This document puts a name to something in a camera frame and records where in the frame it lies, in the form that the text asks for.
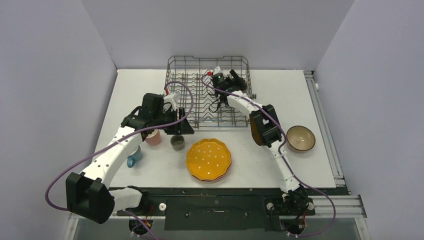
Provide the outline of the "dark patterned cream bowl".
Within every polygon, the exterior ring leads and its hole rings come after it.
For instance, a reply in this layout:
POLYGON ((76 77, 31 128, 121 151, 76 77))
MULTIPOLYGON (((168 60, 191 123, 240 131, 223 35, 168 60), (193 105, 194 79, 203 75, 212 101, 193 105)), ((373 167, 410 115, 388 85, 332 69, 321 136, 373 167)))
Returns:
POLYGON ((250 121, 251 135, 254 142, 258 146, 263 146, 264 145, 263 132, 265 131, 265 126, 263 123, 262 115, 257 112, 251 112, 249 115, 249 121, 250 121))

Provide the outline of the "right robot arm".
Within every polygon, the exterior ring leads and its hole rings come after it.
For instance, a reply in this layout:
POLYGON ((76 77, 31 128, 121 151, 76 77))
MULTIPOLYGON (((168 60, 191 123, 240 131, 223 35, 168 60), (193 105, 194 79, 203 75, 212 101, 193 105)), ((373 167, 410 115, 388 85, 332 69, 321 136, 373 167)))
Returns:
POLYGON ((227 74, 217 66, 208 75, 211 77, 215 95, 226 105, 249 118, 254 142, 263 147, 270 159, 275 161, 283 209, 290 215, 314 210, 312 200, 285 157, 284 144, 287 142, 287 136, 281 129, 275 108, 271 104, 263 105, 249 98, 244 93, 247 89, 246 81, 233 69, 227 74))

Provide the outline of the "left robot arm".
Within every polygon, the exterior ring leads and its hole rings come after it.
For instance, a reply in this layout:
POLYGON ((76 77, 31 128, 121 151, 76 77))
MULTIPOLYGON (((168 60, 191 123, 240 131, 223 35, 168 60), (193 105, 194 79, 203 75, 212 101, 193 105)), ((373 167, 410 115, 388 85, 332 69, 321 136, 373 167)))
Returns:
POLYGON ((98 224, 112 213, 131 209, 143 215, 149 201, 134 186, 111 190, 111 182, 128 157, 138 153, 140 146, 154 130, 168 135, 192 135, 185 110, 177 107, 179 92, 166 95, 147 93, 142 104, 121 122, 112 141, 98 157, 80 173, 70 173, 65 181, 67 210, 98 224))

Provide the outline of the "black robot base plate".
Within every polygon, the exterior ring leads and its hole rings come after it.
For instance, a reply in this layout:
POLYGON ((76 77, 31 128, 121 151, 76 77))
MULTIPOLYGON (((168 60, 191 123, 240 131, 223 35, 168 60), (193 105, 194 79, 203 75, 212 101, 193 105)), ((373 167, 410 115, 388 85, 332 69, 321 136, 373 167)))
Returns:
POLYGON ((130 209, 166 231, 238 231, 263 229, 299 234, 307 217, 319 216, 319 201, 329 205, 329 219, 337 217, 335 197, 341 192, 301 187, 289 193, 278 188, 136 188, 141 202, 130 209))

